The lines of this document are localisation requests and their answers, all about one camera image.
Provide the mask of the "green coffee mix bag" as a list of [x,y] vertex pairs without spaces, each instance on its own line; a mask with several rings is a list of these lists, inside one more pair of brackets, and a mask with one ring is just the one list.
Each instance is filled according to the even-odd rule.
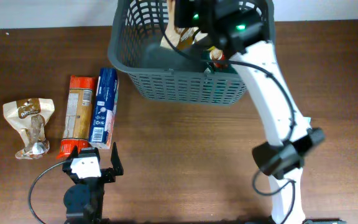
[[[225,56],[223,51],[212,46],[203,51],[201,58],[204,60],[225,60]],[[237,72],[233,69],[231,65],[216,63],[216,62],[206,62],[204,65],[204,73],[232,73],[237,74]]]

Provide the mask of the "grey plastic basket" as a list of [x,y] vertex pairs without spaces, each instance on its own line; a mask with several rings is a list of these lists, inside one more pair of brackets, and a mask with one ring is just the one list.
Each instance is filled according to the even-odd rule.
[[179,50],[165,35],[167,1],[123,0],[117,4],[108,58],[151,100],[230,105],[247,91],[238,74],[204,73],[201,39]]

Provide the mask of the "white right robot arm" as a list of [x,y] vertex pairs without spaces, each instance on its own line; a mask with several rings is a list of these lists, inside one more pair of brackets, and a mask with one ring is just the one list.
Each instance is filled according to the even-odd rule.
[[197,27],[223,51],[220,64],[241,77],[264,126],[267,141],[252,150],[258,170],[268,177],[273,223],[304,223],[300,180],[306,155],[325,135],[296,106],[282,76],[275,52],[272,1],[176,1],[175,26]]

